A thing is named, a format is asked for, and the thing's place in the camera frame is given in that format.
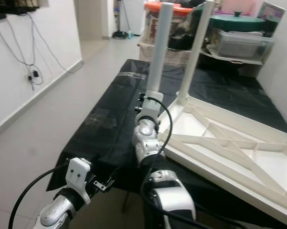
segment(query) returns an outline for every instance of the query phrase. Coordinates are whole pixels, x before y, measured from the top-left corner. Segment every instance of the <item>table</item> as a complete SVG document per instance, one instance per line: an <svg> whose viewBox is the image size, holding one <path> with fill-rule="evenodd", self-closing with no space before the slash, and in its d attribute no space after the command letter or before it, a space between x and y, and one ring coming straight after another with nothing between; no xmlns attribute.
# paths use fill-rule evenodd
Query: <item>table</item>
<svg viewBox="0 0 287 229"><path fill-rule="evenodd" d="M144 93L149 63L127 60L96 106L63 149L57 165L66 158L85 157L93 162L98 179L106 180L115 168L114 187L137 192L142 181L131 144L135 127L134 107L138 93ZM175 99L183 68L165 65L160 92L165 105ZM255 78L195 71L189 94L205 102L249 117L287 133L287 124ZM172 169L190 192L194 202L225 217L262 227L287 228L278 220L247 204L205 178L169 160ZM65 171L55 172L48 190L65 185Z"/></svg>

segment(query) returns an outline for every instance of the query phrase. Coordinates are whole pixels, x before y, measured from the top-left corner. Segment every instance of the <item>plastic container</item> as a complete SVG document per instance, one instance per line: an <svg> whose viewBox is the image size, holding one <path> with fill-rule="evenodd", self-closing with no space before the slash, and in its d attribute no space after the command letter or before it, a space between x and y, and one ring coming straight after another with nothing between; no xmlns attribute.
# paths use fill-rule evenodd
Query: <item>plastic container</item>
<svg viewBox="0 0 287 229"><path fill-rule="evenodd" d="M146 25L144 32L144 42L153 44L156 38L158 16L162 2L151 1L145 3L147 10ZM172 35L175 28L185 17L193 10L193 8L183 8L180 4L174 4L174 14L171 22L170 35Z"/></svg>
<svg viewBox="0 0 287 229"><path fill-rule="evenodd" d="M255 0L223 0L222 12L242 12L250 14L255 5Z"/></svg>
<svg viewBox="0 0 287 229"><path fill-rule="evenodd" d="M259 61L273 43L273 38L217 30L214 50L219 56Z"/></svg>

